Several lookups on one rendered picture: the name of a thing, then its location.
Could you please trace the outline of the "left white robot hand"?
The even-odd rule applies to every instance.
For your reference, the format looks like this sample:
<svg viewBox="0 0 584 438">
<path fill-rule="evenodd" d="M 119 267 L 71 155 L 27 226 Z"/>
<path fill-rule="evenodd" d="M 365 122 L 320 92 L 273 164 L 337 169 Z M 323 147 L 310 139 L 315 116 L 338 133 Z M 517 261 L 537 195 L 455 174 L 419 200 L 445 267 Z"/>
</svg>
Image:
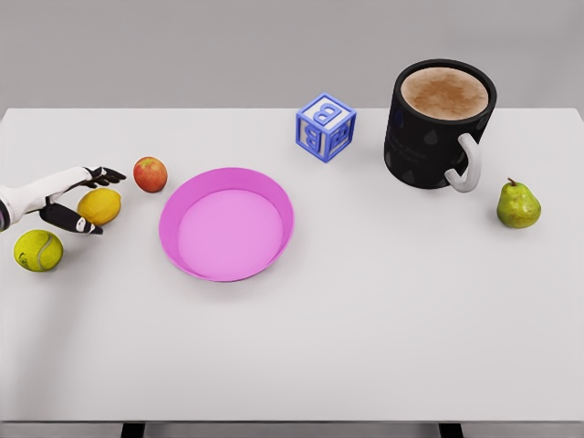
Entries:
<svg viewBox="0 0 584 438">
<path fill-rule="evenodd" d="M 57 203 L 62 194 L 80 186 L 97 189 L 126 179 L 120 172 L 107 167 L 75 167 L 32 183 L 26 203 L 26 214 L 38 212 L 40 218 L 57 228 L 76 234 L 102 235 L 100 226 L 84 219 L 70 208 Z"/>
</svg>

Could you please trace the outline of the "blue letter block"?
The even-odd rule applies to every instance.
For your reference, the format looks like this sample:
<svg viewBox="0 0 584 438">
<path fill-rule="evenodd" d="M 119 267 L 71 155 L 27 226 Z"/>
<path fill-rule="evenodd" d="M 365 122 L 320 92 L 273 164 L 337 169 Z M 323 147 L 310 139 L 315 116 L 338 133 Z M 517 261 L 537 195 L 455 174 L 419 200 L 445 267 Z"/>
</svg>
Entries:
<svg viewBox="0 0 584 438">
<path fill-rule="evenodd" d="M 357 111 L 322 92 L 296 114 L 296 144 L 322 162 L 330 162 L 353 138 Z"/>
</svg>

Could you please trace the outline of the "pink round plate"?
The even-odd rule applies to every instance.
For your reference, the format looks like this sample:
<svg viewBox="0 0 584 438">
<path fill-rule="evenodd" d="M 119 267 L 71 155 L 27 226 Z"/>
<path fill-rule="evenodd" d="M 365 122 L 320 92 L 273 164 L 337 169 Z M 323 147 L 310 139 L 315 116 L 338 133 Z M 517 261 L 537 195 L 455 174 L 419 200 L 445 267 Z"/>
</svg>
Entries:
<svg viewBox="0 0 584 438">
<path fill-rule="evenodd" d="M 246 168 L 200 173 L 178 187 L 162 209 L 159 238 L 184 273 L 214 282 L 255 276 L 285 251 L 295 226 L 287 192 Z"/>
</svg>

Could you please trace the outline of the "yellow lemon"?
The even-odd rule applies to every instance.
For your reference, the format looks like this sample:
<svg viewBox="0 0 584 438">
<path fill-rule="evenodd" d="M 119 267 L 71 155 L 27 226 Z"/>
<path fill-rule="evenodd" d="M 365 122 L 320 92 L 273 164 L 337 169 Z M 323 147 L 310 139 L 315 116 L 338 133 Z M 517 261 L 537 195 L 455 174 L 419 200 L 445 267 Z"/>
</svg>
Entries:
<svg viewBox="0 0 584 438">
<path fill-rule="evenodd" d="M 104 225 L 117 217 L 121 209 L 121 195 L 108 188 L 86 193 L 78 202 L 77 212 L 94 225 Z"/>
</svg>

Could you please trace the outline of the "red apple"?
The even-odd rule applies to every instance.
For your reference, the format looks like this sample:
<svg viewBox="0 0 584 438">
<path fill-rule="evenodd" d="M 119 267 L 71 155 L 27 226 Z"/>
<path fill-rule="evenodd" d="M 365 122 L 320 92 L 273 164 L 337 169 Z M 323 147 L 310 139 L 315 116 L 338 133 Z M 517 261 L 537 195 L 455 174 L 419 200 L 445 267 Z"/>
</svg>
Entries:
<svg viewBox="0 0 584 438">
<path fill-rule="evenodd" d="M 155 157 L 142 157 L 133 167 L 133 178 L 146 193 L 158 193 L 166 185 L 168 172 L 164 163 Z"/>
</svg>

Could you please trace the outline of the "yellow-green tennis ball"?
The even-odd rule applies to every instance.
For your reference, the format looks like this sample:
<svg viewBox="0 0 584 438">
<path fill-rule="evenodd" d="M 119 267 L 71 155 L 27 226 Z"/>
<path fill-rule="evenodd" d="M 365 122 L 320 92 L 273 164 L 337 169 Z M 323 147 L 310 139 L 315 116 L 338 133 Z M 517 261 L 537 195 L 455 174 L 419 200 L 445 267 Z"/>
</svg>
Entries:
<svg viewBox="0 0 584 438">
<path fill-rule="evenodd" d="M 14 245 L 15 261 L 31 272 L 46 272 L 56 267 L 64 250 L 59 238 L 45 230 L 22 234 Z"/>
</svg>

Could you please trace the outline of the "green pear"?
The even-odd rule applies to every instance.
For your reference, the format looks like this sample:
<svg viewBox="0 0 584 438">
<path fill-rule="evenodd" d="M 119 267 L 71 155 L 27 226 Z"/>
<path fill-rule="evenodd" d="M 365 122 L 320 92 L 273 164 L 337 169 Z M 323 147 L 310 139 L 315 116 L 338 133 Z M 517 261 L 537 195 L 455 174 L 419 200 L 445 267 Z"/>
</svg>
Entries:
<svg viewBox="0 0 584 438">
<path fill-rule="evenodd" d="M 539 200 L 525 184 L 507 178 L 496 207 L 496 216 L 503 225 L 528 228 L 539 220 L 541 211 Z"/>
</svg>

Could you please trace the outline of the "black coffee mug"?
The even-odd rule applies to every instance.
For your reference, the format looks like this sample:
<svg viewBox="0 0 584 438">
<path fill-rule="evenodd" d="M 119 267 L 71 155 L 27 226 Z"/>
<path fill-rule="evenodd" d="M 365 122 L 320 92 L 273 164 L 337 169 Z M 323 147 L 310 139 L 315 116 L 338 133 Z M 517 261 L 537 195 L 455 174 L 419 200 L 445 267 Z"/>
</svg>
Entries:
<svg viewBox="0 0 584 438">
<path fill-rule="evenodd" d="M 394 84 L 384 142 L 393 176 L 420 189 L 471 192 L 482 171 L 478 145 L 495 109 L 493 81 L 451 59 L 408 66 Z"/>
</svg>

